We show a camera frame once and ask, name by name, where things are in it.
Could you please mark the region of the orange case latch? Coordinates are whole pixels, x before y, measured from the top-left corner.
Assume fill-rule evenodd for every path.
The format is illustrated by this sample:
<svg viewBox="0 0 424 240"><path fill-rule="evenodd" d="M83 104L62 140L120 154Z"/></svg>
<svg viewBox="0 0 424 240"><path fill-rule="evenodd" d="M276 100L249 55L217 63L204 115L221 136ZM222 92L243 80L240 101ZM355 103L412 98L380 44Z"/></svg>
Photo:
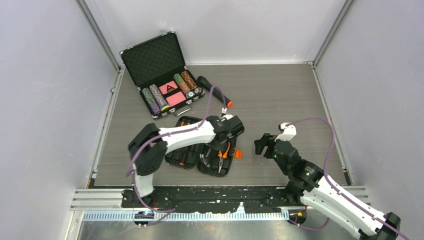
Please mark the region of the orange case latch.
<svg viewBox="0 0 424 240"><path fill-rule="evenodd" d="M243 152L239 149L234 148L232 156L236 159L241 159L243 157Z"/></svg>

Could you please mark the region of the orange handled pliers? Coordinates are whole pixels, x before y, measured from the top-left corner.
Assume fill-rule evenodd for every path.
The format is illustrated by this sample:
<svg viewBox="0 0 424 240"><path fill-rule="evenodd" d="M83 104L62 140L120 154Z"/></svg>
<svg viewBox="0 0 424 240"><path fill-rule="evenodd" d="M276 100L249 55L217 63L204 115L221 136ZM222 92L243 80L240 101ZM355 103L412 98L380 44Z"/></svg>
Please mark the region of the orange handled pliers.
<svg viewBox="0 0 424 240"><path fill-rule="evenodd" d="M229 150L230 150L230 146L231 146L231 143L230 143L230 142L228 142L228 143L227 143L226 150L225 150L225 151L220 150L220 151L218 152L218 157L219 157L219 162L218 162L218 174L220 174L220 173L221 173L221 170L222 170L222 167L223 167L223 164L224 164L224 159L228 156L228 152L229 152Z"/></svg>

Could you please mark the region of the black plastic tool case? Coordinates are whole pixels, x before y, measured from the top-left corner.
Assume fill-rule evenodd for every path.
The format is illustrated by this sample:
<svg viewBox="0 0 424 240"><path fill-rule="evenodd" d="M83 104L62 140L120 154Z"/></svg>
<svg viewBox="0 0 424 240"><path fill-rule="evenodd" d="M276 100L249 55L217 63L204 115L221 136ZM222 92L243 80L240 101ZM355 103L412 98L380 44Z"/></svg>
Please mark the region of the black plastic tool case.
<svg viewBox="0 0 424 240"><path fill-rule="evenodd" d="M240 159L243 155L242 151L236 148L237 136L244 132L243 123L238 116L234 116L230 120L235 123L238 133L223 144L224 151L215 150L204 143L200 143L167 153L164 158L165 161L172 166L187 170L197 167L201 173L210 176L226 176L233 159Z"/></svg>

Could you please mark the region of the small claw hammer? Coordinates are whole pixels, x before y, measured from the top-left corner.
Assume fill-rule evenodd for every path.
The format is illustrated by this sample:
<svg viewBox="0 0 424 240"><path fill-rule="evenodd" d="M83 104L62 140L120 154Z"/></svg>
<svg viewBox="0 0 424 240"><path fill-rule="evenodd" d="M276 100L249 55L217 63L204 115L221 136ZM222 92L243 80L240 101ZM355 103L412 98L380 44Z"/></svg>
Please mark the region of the small claw hammer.
<svg viewBox="0 0 424 240"><path fill-rule="evenodd" d="M199 154L199 158L200 158L200 162L206 167L209 168L211 166L210 164L210 159L209 159L209 155L212 151L212 149L210 147L206 147L206 153L200 153Z"/></svg>

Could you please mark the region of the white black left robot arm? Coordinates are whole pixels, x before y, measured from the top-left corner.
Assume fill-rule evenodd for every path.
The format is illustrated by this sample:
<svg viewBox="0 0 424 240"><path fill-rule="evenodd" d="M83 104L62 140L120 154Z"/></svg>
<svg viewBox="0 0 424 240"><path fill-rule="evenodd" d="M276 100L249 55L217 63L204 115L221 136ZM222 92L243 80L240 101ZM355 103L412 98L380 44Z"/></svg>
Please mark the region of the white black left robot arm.
<svg viewBox="0 0 424 240"><path fill-rule="evenodd" d="M211 115L192 124L171 128L147 124L128 144L131 159L126 176L133 176L134 200L141 207L153 202L153 176L165 155L192 145L224 150L224 143L241 135L245 127L236 115Z"/></svg>

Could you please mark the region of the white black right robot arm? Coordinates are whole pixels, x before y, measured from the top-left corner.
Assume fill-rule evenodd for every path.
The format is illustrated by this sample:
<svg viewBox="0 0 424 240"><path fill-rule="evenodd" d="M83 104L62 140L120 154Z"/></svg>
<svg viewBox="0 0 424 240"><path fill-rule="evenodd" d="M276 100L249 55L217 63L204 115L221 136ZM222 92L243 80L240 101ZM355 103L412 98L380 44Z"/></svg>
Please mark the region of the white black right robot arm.
<svg viewBox="0 0 424 240"><path fill-rule="evenodd" d="M289 141L265 133L254 141L255 154L273 159L289 181L283 197L291 205L311 207L339 224L358 240L395 240L401 219L383 213L345 190L322 168L303 159Z"/></svg>

